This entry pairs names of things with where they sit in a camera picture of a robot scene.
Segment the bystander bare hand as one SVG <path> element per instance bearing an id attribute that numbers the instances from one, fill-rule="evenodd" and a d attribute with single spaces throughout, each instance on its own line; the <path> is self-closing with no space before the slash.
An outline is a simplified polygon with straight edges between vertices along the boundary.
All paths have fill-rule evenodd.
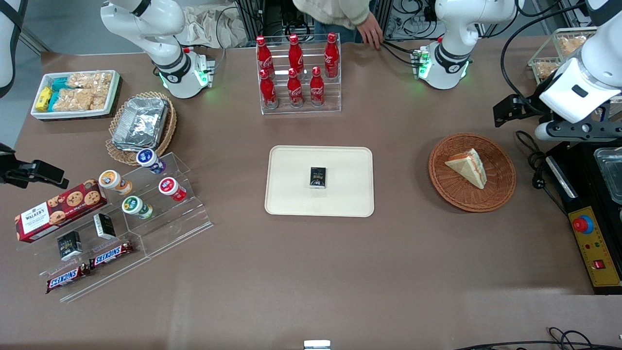
<path id="1" fill-rule="evenodd" d="M 380 49 L 383 44 L 384 34 L 379 22 L 371 11 L 367 14 L 365 21 L 356 26 L 356 29 L 361 34 L 364 43 L 370 45 L 375 50 Z"/>

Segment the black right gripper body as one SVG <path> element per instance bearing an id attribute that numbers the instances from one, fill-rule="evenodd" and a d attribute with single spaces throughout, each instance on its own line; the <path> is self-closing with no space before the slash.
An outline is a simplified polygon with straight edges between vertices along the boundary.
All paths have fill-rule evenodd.
<path id="1" fill-rule="evenodd" d="M 9 179 L 8 173 L 18 168 L 18 161 L 15 157 L 15 150 L 6 144 L 0 144 L 0 183 L 11 184 L 18 187 L 18 183 Z"/>

